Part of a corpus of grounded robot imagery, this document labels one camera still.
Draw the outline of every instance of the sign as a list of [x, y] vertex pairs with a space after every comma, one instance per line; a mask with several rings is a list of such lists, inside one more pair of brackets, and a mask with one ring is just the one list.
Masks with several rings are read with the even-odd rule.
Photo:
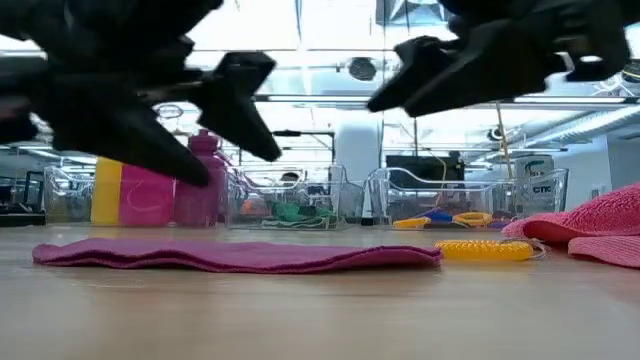
[[160, 105], [155, 110], [162, 120], [177, 119], [184, 114], [184, 111], [177, 105]]

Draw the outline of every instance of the yellow spring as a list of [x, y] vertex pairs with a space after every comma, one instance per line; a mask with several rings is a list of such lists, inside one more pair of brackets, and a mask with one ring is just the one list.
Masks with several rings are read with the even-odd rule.
[[534, 257], [534, 249], [523, 241], [448, 240], [436, 243], [448, 260], [527, 260]]

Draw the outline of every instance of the bottle cap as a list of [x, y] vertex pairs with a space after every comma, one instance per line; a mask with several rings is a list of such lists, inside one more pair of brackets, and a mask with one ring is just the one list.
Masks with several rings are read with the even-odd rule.
[[215, 135], [209, 135], [209, 131], [200, 129], [198, 135], [189, 138], [189, 150], [192, 152], [215, 152], [218, 150], [220, 139]]

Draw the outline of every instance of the black robotic claw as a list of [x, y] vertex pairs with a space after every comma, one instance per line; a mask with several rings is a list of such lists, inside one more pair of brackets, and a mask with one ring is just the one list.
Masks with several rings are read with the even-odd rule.
[[441, 3], [458, 15], [451, 27], [460, 38], [399, 45], [403, 66], [370, 99], [371, 111], [420, 116], [512, 98], [543, 91], [547, 76], [567, 70], [568, 81], [605, 80], [627, 64], [624, 26], [640, 20], [637, 0], [499, 0], [491, 11], [475, 0]]
[[206, 168], [152, 110], [162, 102], [192, 101], [202, 109], [201, 125], [276, 160], [280, 150], [252, 102], [275, 62], [245, 52], [227, 54], [215, 71], [184, 66], [194, 45], [184, 34], [221, 4], [2, 2], [0, 34], [35, 41], [47, 59], [0, 61], [0, 97], [20, 99], [15, 108], [0, 111], [0, 143], [33, 138], [35, 127], [28, 121], [33, 112], [49, 123], [58, 150], [84, 151], [206, 185]]

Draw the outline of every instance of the pink towel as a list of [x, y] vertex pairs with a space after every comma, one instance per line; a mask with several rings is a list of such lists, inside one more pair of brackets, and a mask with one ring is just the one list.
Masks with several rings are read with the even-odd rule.
[[134, 269], [182, 265], [210, 272], [304, 274], [374, 266], [434, 266], [437, 249], [411, 246], [355, 248], [269, 243], [87, 239], [65, 246], [42, 244], [33, 249], [36, 264], [101, 265]]
[[640, 268], [640, 183], [599, 196], [570, 212], [539, 214], [502, 230], [510, 238], [569, 243], [569, 254]]

